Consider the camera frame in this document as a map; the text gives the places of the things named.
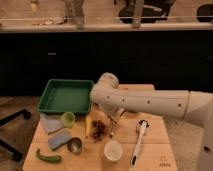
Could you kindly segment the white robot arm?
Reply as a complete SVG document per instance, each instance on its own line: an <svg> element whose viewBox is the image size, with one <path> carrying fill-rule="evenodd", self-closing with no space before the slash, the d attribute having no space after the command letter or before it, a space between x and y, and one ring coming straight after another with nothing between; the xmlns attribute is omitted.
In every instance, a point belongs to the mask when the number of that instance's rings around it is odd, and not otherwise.
<svg viewBox="0 0 213 171"><path fill-rule="evenodd" d="M90 92L93 103L113 121L117 109L184 120L203 129L196 171L213 171L213 93L189 90L125 90L112 73L103 73Z"/></svg>

